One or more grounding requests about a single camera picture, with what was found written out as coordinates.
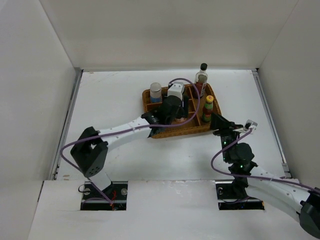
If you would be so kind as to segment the green-label yellow-cap sauce bottle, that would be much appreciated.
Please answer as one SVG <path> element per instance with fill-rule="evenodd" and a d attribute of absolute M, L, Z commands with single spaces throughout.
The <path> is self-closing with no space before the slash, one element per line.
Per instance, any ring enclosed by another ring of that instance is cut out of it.
<path fill-rule="evenodd" d="M 208 123 L 211 121 L 211 114 L 213 113 L 214 97 L 207 95 L 204 106 L 202 108 L 202 121 Z"/>

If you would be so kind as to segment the red-white-lid spice jar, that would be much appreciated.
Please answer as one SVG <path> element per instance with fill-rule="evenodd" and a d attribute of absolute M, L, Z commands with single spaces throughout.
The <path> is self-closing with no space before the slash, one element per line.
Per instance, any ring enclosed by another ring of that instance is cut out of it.
<path fill-rule="evenodd" d="M 187 120 L 188 118 L 187 117 L 176 117 L 175 118 L 175 121 L 177 122 L 177 123 L 183 123 L 183 122 L 185 122 L 186 120 Z"/>

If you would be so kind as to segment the tall red-label sauce bottle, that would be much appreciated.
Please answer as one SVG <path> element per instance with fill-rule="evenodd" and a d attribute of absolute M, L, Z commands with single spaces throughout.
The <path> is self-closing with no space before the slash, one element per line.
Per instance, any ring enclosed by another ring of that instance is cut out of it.
<path fill-rule="evenodd" d="M 203 97 L 205 88 L 208 81 L 208 74 L 207 74 L 208 65 L 206 63 L 202 63 L 200 65 L 199 72 L 195 75 L 194 84 L 199 92 L 200 98 Z"/>

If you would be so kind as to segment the silver-lid blue-label jar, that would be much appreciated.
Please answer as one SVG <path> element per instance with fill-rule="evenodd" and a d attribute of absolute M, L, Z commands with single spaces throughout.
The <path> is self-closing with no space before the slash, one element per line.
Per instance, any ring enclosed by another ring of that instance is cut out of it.
<path fill-rule="evenodd" d="M 150 102 L 151 103 L 162 102 L 162 86 L 158 82 L 153 82 L 150 85 Z"/>

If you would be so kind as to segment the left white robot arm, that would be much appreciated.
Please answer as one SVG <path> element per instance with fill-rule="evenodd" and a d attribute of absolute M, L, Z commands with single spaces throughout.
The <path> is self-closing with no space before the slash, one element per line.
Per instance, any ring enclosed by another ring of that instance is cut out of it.
<path fill-rule="evenodd" d="M 142 114 L 126 124 L 98 131 L 86 128 L 70 154 L 85 178 L 93 182 L 95 193 L 100 199 L 112 195 L 112 181 L 107 175 L 105 161 L 110 151 L 139 139 L 150 138 L 165 131 L 163 125 L 171 125 L 175 118 L 184 113 L 184 102 L 176 96 L 167 96 L 159 107 Z"/>

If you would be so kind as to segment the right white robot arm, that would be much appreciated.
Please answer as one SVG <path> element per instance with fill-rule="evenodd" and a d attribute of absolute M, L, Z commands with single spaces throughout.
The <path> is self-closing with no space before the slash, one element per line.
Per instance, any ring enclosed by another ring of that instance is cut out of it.
<path fill-rule="evenodd" d="M 277 177 L 255 163 L 250 145 L 242 142 L 242 139 L 252 134 L 257 126 L 252 120 L 241 125 L 219 114 L 211 114 L 210 130 L 220 137 L 222 149 L 219 154 L 229 165 L 226 175 L 234 178 L 231 184 L 233 194 L 240 199 L 252 197 L 269 203 L 292 217 L 305 232 L 318 239 L 319 188 Z"/>

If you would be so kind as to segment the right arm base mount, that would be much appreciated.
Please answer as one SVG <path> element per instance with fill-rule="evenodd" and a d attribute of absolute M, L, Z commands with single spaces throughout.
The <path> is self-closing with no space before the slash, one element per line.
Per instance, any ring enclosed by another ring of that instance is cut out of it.
<path fill-rule="evenodd" d="M 221 211 L 265 210 L 264 202 L 247 195 L 246 178 L 236 177 L 231 180 L 217 180 L 215 182 L 218 208 Z"/>

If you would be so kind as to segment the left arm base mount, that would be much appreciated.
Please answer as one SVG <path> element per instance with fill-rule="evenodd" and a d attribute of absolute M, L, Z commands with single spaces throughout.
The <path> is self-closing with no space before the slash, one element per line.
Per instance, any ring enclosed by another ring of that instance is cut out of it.
<path fill-rule="evenodd" d="M 78 187 L 81 211 L 125 211 L 127 209 L 128 182 L 116 181 L 102 190 L 105 198 L 89 181 Z"/>

